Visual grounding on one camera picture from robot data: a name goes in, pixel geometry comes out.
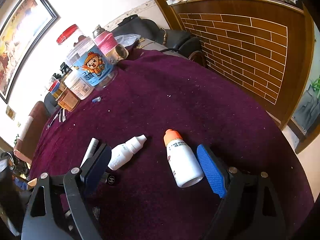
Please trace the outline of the black office chair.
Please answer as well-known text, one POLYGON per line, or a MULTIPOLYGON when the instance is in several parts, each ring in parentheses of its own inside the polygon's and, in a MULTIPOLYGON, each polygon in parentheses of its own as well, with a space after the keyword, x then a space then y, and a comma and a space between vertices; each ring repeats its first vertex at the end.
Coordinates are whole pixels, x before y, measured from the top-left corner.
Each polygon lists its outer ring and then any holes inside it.
POLYGON ((112 33, 114 36, 140 35, 144 39, 172 49, 203 67, 206 66, 199 38, 187 31, 163 29, 152 20, 142 19, 135 14, 123 19, 112 33))

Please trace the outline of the purple velvet tablecloth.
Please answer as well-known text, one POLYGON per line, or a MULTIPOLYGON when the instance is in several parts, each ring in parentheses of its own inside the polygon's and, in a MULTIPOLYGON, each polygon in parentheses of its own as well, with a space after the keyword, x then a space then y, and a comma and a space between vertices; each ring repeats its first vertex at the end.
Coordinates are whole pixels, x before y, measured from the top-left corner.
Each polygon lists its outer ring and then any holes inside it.
POLYGON ((143 148, 118 170, 119 183, 101 185, 90 198, 100 209, 103 239, 199 239, 220 199, 205 179, 186 189, 176 185, 163 142, 174 129, 193 150, 205 144, 228 165, 267 172, 286 235, 293 236, 312 209, 311 189, 289 142, 251 96, 215 72, 158 51, 134 49, 118 67, 117 77, 65 122, 43 129, 31 178, 80 165, 92 138, 115 147, 145 135, 143 148))

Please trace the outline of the orange cap white bottle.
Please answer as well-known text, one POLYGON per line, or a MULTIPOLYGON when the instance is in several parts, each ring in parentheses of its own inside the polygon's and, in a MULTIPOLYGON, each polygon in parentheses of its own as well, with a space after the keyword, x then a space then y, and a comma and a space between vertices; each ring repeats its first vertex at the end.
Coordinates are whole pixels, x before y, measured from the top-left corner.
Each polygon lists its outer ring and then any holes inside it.
POLYGON ((201 181, 204 177, 203 170, 192 149, 178 131, 167 129, 164 143, 167 149, 167 160, 177 186, 186 188, 201 181))

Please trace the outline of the framed wall painting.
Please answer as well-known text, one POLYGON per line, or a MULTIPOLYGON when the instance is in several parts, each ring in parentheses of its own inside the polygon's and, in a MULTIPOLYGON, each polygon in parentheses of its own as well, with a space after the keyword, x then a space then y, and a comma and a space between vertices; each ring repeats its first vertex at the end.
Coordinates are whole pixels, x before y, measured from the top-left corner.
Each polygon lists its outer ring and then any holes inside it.
POLYGON ((19 0, 1 24, 1 99, 5 103, 9 102, 20 69, 58 19, 48 0, 19 0))

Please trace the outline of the black clamp on sofa right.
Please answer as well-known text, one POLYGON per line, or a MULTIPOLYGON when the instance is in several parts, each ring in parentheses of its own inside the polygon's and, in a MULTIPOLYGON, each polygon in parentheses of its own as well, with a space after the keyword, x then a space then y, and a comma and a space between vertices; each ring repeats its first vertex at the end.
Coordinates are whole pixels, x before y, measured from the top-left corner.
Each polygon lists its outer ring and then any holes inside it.
POLYGON ((61 71, 62 75, 65 76, 66 74, 68 74, 71 71, 71 68, 63 62, 60 66, 60 71, 61 71))

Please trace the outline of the wooden brick pattern counter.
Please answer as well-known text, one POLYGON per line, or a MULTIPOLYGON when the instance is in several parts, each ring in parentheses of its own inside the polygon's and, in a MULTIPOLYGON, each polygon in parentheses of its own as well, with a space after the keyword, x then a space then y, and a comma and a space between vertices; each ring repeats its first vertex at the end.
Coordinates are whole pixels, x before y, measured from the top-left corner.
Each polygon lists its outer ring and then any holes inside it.
POLYGON ((253 96, 279 128, 302 96, 314 48, 306 7, 273 0, 155 0, 172 29, 200 39, 211 68, 253 96))

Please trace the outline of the gold tin red lid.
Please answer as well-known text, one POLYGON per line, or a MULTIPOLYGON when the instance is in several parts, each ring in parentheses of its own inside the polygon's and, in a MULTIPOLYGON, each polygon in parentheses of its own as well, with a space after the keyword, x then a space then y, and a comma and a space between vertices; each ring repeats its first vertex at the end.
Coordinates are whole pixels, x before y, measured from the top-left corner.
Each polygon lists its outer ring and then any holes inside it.
POLYGON ((54 97, 54 99, 57 100, 66 88, 67 87, 63 82, 55 80, 50 86, 49 92, 54 97))

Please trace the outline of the blue cartoon label jar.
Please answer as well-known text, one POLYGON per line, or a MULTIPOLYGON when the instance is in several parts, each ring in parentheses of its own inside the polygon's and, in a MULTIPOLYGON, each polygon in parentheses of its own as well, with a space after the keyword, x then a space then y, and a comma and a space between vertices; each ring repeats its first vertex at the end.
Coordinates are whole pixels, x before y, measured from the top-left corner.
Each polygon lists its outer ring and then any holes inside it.
POLYGON ((77 43, 66 60, 96 90, 107 87, 116 77, 116 67, 89 37, 77 43))

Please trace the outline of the white pen far right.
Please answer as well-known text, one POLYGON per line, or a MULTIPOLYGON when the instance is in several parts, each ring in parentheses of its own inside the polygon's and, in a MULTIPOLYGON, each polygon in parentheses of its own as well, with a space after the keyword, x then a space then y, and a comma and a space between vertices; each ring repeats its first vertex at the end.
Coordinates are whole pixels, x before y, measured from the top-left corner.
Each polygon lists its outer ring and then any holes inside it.
POLYGON ((62 110, 62 122, 65 122, 66 120, 66 114, 65 114, 65 109, 62 110))

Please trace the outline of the white plastic tub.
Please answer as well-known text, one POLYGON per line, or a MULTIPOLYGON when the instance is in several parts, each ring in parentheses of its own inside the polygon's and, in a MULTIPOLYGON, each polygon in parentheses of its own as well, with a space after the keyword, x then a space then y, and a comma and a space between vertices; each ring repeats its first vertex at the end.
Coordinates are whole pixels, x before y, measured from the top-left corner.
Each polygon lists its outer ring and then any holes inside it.
POLYGON ((63 83, 80 99, 85 100, 94 90, 76 70, 67 73, 63 83))

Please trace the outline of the white dropper bottle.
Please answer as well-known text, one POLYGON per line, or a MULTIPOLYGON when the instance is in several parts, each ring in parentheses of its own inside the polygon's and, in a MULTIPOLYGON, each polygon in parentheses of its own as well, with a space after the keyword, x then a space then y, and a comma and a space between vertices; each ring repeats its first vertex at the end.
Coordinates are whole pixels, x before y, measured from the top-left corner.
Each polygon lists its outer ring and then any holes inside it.
POLYGON ((119 144, 112 149, 111 160, 108 168, 115 171, 126 164, 131 158, 143 148, 147 138, 145 135, 132 137, 123 144, 119 144))

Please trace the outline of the white marker pen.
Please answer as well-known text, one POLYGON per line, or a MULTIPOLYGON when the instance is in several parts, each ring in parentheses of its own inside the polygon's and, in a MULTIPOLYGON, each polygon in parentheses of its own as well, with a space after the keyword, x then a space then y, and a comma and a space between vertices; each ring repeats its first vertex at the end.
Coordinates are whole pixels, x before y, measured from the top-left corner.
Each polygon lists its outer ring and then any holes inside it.
POLYGON ((82 159, 80 167, 82 167, 84 165, 85 161, 88 158, 93 156, 93 154, 95 153, 95 150, 97 149, 98 144, 99 144, 99 140, 98 139, 95 139, 95 138, 91 139, 91 141, 89 143, 89 146, 88 146, 88 148, 87 148, 87 150, 85 152, 85 155, 84 155, 84 157, 82 159))

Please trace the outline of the small clear blue cap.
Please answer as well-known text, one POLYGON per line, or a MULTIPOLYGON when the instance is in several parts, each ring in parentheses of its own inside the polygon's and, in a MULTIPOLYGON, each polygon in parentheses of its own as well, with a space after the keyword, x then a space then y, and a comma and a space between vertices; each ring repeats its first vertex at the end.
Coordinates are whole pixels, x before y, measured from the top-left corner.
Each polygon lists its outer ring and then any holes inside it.
POLYGON ((94 98, 94 99, 92 100, 92 102, 93 102, 93 103, 96 103, 96 102, 100 102, 101 100, 102 100, 102 97, 98 96, 98 97, 94 98))

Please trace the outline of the pink lid flask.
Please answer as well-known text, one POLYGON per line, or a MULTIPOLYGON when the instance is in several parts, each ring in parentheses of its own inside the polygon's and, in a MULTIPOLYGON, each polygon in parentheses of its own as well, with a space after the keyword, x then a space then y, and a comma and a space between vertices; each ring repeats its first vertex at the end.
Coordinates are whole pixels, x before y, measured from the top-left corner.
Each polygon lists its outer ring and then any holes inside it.
POLYGON ((100 25, 93 31, 93 40, 113 65, 125 60, 129 55, 127 49, 116 41, 113 34, 100 25))

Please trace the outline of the black pen far table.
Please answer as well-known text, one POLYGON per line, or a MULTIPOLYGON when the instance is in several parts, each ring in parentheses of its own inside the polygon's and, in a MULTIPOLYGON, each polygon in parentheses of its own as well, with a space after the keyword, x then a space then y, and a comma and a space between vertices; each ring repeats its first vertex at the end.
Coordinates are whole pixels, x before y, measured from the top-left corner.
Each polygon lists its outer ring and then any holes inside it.
POLYGON ((52 126, 52 124, 54 123, 54 121, 60 116, 60 112, 61 112, 61 110, 59 110, 59 111, 57 112, 57 114, 53 117, 52 121, 47 125, 46 130, 48 130, 48 129, 52 126))

